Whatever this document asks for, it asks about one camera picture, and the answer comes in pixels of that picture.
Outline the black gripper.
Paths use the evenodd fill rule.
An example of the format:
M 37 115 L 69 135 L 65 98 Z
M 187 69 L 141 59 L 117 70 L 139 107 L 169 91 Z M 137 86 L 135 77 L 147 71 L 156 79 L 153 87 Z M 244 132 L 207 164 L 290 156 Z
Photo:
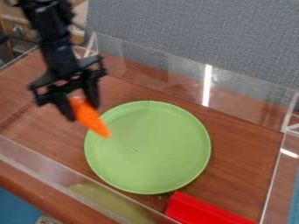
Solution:
M 103 65 L 104 58 L 96 54 L 77 59 L 69 35 L 61 38 L 39 38 L 37 44 L 47 71 L 28 85 L 28 89 L 39 106 L 53 103 L 67 120 L 75 122 L 76 116 L 67 94 L 81 88 L 91 106 L 95 109 L 99 107 L 99 79 L 108 74 Z

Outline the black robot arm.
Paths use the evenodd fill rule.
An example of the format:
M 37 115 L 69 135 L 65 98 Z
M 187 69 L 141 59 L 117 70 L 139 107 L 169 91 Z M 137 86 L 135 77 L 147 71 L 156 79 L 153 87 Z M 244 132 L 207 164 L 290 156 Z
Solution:
M 72 50 L 71 32 L 75 17 L 68 0 L 17 0 L 32 28 L 45 62 L 45 73 L 29 85 L 39 106 L 52 103 L 69 121 L 76 120 L 68 94 L 83 89 L 92 108 L 99 107 L 99 79 L 105 76 L 100 54 L 77 59 Z

